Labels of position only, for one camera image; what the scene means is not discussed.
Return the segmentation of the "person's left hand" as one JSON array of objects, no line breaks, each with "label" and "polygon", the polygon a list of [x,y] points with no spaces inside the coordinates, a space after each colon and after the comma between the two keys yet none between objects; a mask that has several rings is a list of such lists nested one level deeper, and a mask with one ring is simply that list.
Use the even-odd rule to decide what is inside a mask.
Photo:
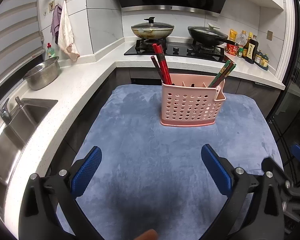
[{"label": "person's left hand", "polygon": [[158,239],[158,233],[153,230],[147,230],[138,237],[136,237],[134,240],[157,240]]}]

